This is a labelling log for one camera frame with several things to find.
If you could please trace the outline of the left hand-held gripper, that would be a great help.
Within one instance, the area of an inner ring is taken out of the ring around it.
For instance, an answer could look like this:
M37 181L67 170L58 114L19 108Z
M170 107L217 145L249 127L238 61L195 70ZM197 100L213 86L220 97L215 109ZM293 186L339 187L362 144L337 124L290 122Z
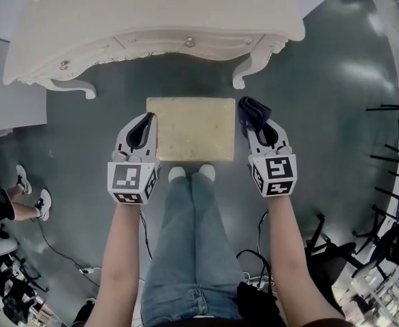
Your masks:
M112 161L108 162L108 193L118 204L148 204L158 181L160 161L156 157L128 155L123 151L146 151L155 156L158 145L158 119L146 112L122 128L116 140Z

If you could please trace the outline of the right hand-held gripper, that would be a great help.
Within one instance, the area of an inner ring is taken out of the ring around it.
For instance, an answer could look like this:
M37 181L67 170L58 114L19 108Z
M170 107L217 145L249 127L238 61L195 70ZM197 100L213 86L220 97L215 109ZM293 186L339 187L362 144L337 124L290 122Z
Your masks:
M285 130L272 119L247 129L250 174L264 198L289 196L298 179L296 155L288 146Z

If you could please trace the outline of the dark blue cloth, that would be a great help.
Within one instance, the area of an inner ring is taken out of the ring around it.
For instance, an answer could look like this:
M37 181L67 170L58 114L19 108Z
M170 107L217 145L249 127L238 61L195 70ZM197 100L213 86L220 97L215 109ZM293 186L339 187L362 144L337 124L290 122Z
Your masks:
M244 96L238 102L238 118L241 132L248 138L248 130L259 133L270 118L271 109L256 99Z

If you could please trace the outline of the cream upholstered stool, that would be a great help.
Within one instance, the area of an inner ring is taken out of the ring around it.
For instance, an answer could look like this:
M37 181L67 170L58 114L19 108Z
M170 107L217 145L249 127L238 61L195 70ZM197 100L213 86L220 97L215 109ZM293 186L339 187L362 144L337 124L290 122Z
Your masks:
M149 97L157 116L157 157L162 161L231 161L236 101L213 97Z

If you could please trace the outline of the person's right forearm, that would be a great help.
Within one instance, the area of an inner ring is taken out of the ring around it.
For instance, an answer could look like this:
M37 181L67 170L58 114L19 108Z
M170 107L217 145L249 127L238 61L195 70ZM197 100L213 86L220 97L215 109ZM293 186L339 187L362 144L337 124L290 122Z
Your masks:
M270 261L278 298L289 327L342 319L311 279L304 243L289 196L266 199L270 222Z

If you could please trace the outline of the person's left forearm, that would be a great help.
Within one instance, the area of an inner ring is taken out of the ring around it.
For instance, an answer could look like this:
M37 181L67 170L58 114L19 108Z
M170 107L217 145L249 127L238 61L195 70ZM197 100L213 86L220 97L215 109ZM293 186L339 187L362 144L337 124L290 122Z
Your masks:
M103 256L101 284L89 324L131 327L139 285L138 205L116 206Z

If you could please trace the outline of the white ornate dressing table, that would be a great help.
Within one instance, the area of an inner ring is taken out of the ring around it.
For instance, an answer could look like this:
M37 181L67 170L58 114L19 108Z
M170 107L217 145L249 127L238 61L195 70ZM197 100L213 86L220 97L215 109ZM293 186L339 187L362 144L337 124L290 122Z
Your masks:
M9 45L3 83L52 91L95 87L88 68L179 53L211 61L243 58L235 89L260 72L289 41L304 39L296 0L25 0ZM192 37L195 46L184 45ZM69 69L61 71L62 61Z

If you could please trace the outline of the person's left white shoe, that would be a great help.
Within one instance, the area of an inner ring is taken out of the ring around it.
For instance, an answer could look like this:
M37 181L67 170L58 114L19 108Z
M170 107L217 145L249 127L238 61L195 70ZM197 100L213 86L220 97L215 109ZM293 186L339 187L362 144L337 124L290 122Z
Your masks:
M185 177L186 177L185 169L180 166L175 166L171 168L171 170L168 173L168 182L171 183L177 178L185 178Z

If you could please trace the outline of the person's white shoe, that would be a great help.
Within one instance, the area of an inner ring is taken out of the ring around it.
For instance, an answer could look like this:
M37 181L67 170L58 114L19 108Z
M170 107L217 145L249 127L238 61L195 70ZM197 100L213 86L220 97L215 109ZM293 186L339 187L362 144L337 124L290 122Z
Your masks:
M171 183L177 178L185 178L185 177L186 177L185 169L180 166L175 166L171 168L171 170L168 173L168 182Z
M204 175L205 177L207 177L211 182L215 181L216 178L216 171L214 166L212 166L211 164L203 164L198 172L202 175Z

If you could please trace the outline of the person's right white shoe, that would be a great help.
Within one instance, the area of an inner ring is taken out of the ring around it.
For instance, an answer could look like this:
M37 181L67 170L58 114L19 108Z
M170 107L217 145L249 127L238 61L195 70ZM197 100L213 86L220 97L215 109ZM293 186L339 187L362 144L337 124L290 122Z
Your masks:
M214 166L212 166L211 164L203 164L198 172L202 175L204 175L205 177L207 177L211 182L215 181L216 178L216 171Z

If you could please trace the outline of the person's blue jeans legs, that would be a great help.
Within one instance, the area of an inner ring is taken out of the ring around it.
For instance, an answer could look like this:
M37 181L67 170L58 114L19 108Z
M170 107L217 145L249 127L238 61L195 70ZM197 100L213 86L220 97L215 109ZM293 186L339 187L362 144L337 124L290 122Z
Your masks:
M142 293L143 327L241 320L236 296L243 281L213 182L200 172L175 178Z

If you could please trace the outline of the white cabinet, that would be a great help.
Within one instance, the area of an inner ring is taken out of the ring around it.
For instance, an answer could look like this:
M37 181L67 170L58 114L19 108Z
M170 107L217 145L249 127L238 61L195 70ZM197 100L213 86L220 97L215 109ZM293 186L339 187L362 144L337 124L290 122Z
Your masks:
M9 44L0 40L0 137L18 127L47 123L46 89L20 82L5 85L3 71Z

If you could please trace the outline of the white power strip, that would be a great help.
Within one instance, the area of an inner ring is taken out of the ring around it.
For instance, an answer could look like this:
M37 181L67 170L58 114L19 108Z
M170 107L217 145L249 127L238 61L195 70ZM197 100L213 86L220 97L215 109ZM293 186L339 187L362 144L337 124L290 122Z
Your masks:
M245 283L255 286L258 290L265 291L269 287L268 276L263 274L261 276L251 276L247 271L243 271Z

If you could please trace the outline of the black waist pack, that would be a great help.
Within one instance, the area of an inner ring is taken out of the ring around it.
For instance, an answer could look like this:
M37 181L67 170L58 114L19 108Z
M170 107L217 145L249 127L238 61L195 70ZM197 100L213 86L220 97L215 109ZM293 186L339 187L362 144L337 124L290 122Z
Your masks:
M275 297L241 282L237 287L238 313L250 327L274 327L280 320Z

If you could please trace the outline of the black office chair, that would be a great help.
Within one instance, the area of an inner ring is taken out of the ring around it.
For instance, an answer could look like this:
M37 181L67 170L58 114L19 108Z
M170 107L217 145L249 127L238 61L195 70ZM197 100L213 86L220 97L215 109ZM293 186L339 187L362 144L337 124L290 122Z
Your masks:
M354 256L357 245L354 242L341 246L335 245L328 236L321 233L325 216L319 213L317 217L319 225L305 248L308 271L314 280L328 280L329 284L333 285L346 264L355 268L353 278L366 275L375 268L386 279L387 275L380 267L385 260L399 267L399 223L395 223L380 239L376 240L370 259L361 263Z

